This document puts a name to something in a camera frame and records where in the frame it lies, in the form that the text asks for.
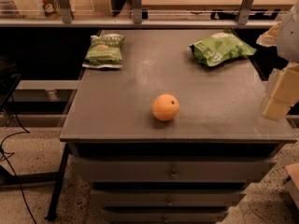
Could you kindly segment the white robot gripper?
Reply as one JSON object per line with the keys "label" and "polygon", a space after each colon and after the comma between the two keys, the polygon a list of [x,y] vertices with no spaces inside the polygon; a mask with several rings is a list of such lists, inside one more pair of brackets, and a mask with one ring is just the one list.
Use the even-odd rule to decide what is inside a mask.
{"label": "white robot gripper", "polygon": [[282,70],[273,69],[261,104],[265,119],[280,120],[299,102],[299,1],[287,12],[282,21],[258,37],[263,47],[276,47],[278,56],[296,63],[288,63]]}

